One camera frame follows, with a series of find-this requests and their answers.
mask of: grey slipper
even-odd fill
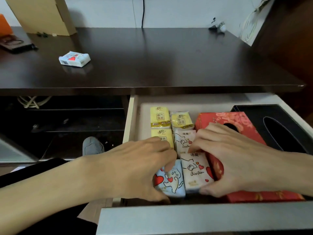
[[[83,142],[83,156],[104,153],[104,146],[95,137],[88,137]]]

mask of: oval opening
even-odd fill
[[[298,140],[277,120],[264,117],[264,125],[278,146],[286,152],[306,153]]]
[[[228,128],[231,128],[232,130],[235,130],[235,131],[239,132],[238,129],[237,129],[237,127],[234,126],[234,125],[231,124],[231,123],[225,123],[224,125],[226,125]]]

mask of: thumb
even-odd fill
[[[150,187],[149,193],[147,194],[145,200],[148,201],[165,201],[170,203],[170,199],[162,191],[156,190],[154,187]]]
[[[224,178],[200,188],[200,194],[214,197],[221,197],[235,191],[238,191],[236,186]]]

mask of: black pants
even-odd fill
[[[54,167],[66,163],[60,158],[51,159],[19,171],[0,176],[0,188],[18,181],[38,175]],[[30,226],[19,234],[96,234],[97,225],[92,222],[77,218],[87,204],[78,205],[55,213],[36,224]]]

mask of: yellow tissue pack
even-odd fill
[[[171,148],[174,148],[173,134],[171,129],[151,129],[151,137],[158,136],[162,141],[170,143]]]
[[[192,130],[194,124],[191,121],[189,112],[173,112],[171,113],[171,123],[173,130]]]
[[[151,128],[171,128],[170,114],[167,107],[154,106],[150,108]]]

